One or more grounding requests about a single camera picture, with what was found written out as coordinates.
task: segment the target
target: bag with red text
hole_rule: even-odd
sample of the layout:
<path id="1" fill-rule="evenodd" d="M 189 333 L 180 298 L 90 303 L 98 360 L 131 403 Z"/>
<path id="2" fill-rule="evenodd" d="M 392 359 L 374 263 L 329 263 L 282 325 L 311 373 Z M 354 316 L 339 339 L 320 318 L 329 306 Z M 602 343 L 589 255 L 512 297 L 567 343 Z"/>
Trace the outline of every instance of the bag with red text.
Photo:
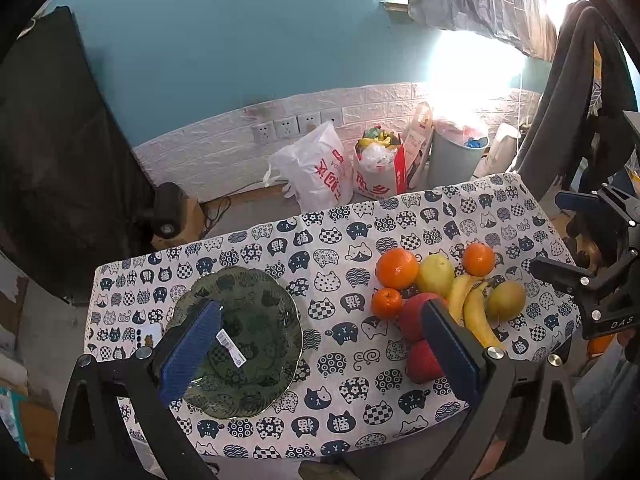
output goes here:
<path id="1" fill-rule="evenodd" d="M 383 200 L 407 192 L 409 181 L 426 156 L 426 151 L 422 150 L 426 138 L 411 130 L 398 137 L 400 145 L 386 149 L 388 156 L 368 158 L 367 150 L 359 153 L 358 147 L 354 148 L 353 186 L 356 193 L 373 200 Z M 369 146 L 368 150 L 374 148 L 375 145 Z"/>
<path id="2" fill-rule="evenodd" d="M 351 201 L 353 168 L 331 121 L 273 153 L 263 179 L 265 186 L 274 181 L 272 170 L 280 171 L 276 179 L 288 181 L 283 188 L 285 196 L 295 196 L 303 213 Z"/>

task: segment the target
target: trash can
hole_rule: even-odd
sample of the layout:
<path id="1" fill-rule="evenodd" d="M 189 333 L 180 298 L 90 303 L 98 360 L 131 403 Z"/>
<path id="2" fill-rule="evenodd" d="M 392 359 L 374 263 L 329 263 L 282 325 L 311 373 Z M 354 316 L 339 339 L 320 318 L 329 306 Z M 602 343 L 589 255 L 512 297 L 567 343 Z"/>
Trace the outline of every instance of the trash can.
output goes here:
<path id="1" fill-rule="evenodd" d="M 469 148 L 443 136 L 436 127 L 433 132 L 426 189 L 452 186 L 470 180 L 489 143 L 488 137 L 476 140 L 480 141 L 480 147 Z"/>

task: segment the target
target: banana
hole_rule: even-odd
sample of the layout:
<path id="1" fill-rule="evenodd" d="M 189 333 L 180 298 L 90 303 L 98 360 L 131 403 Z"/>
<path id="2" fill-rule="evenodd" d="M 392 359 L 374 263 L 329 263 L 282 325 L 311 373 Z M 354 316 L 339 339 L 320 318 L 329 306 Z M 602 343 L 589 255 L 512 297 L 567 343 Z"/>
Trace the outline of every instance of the banana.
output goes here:
<path id="1" fill-rule="evenodd" d="M 369 146 L 372 142 L 373 142 L 373 139 L 369 139 L 367 137 L 364 137 L 363 139 L 360 139 L 358 141 L 358 146 L 360 146 L 362 149 L 364 149 L 367 146 Z"/>
<path id="2" fill-rule="evenodd" d="M 498 341 L 498 338 L 491 330 L 484 313 L 484 296 L 482 295 L 482 291 L 487 285 L 487 282 L 482 282 L 481 285 L 473 289 L 466 296 L 463 307 L 465 326 L 471 330 L 484 348 L 489 348 L 489 346 L 502 348 L 500 341 Z"/>
<path id="3" fill-rule="evenodd" d="M 462 325 L 463 306 L 465 304 L 466 295 L 471 290 L 476 282 L 475 276 L 469 276 L 468 274 L 462 274 L 453 280 L 451 285 L 451 292 L 447 298 L 447 305 L 449 306 L 449 313 L 458 325 Z"/>

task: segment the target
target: black backdrop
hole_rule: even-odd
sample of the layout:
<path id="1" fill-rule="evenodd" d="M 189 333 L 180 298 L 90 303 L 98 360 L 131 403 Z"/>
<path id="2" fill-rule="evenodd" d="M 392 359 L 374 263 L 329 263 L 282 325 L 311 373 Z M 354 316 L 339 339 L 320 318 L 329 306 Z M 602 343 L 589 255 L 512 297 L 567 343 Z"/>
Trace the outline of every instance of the black backdrop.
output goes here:
<path id="1" fill-rule="evenodd" d="M 150 252 L 154 190 L 90 73 L 68 7 L 0 64 L 0 248 L 52 294 L 86 303 L 101 264 Z"/>

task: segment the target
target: red apple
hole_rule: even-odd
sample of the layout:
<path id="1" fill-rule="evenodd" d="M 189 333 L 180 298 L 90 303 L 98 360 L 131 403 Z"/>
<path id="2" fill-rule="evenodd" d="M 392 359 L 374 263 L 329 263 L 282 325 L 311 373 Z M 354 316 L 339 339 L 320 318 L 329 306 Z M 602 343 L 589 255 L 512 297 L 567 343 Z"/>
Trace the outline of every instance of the red apple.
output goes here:
<path id="1" fill-rule="evenodd" d="M 428 383 L 441 377 L 444 373 L 435 355 L 424 339 L 418 341 L 409 350 L 406 358 L 406 374 L 409 380 L 415 384 Z"/>
<path id="2" fill-rule="evenodd" d="M 409 343 L 415 343 L 420 341 L 420 339 L 424 339 L 422 335 L 422 325 L 420 323 L 420 311 L 423 303 L 429 300 L 441 299 L 437 294 L 423 292 L 404 302 L 398 315 L 398 323 L 400 324 L 402 335 Z"/>

